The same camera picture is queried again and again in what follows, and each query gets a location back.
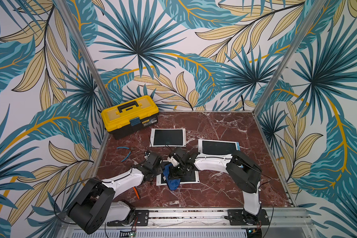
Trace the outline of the blue microfiber cloth black trim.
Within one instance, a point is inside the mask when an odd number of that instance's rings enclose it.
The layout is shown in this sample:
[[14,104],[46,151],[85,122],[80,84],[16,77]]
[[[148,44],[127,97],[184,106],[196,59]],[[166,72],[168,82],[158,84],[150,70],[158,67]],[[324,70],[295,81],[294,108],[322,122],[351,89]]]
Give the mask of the blue microfiber cloth black trim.
[[172,164],[167,164],[164,167],[163,175],[165,177],[165,181],[168,185],[169,190],[174,191],[176,190],[179,185],[180,185],[180,178],[173,178],[172,173],[170,172],[170,168],[173,168]]

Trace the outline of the white drawing tablet front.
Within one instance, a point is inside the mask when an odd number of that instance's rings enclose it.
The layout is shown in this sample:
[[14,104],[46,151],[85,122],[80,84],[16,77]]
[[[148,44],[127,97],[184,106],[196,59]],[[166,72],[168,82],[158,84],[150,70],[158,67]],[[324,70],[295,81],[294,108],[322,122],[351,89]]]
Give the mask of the white drawing tablet front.
[[[162,161],[162,167],[164,169],[164,167],[167,165],[167,164],[171,164],[168,160],[163,160]],[[166,181],[165,181],[165,177],[162,174],[158,175],[156,177],[156,185],[157,186],[163,186],[163,185],[167,185]],[[193,171],[191,173],[191,175],[187,175],[187,176],[184,176],[180,179],[180,184],[196,184],[196,183],[200,183],[200,178],[199,178],[199,173],[198,171]]]

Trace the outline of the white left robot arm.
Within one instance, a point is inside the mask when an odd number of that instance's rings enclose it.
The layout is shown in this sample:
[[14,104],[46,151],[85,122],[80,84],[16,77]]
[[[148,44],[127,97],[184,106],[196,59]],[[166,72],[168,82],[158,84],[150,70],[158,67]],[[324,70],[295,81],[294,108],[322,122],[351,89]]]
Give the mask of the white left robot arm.
[[161,161],[159,154],[146,151],[145,161],[123,174],[104,180],[89,179],[67,210],[67,217],[89,235],[102,224],[134,223],[135,209],[122,201],[113,203],[113,200],[133,187],[153,181],[162,173]]

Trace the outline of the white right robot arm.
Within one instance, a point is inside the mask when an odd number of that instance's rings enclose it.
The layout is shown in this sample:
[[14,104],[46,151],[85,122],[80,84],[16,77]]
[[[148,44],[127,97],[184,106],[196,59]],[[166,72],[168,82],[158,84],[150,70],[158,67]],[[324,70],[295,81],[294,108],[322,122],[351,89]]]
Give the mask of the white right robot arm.
[[243,192],[243,209],[231,210],[227,219],[232,226],[265,226],[270,224],[266,211],[261,206],[260,186],[262,169],[242,151],[227,155],[192,154],[181,148],[168,156],[169,165],[164,169],[167,184],[191,176],[195,171],[216,171],[228,174]]

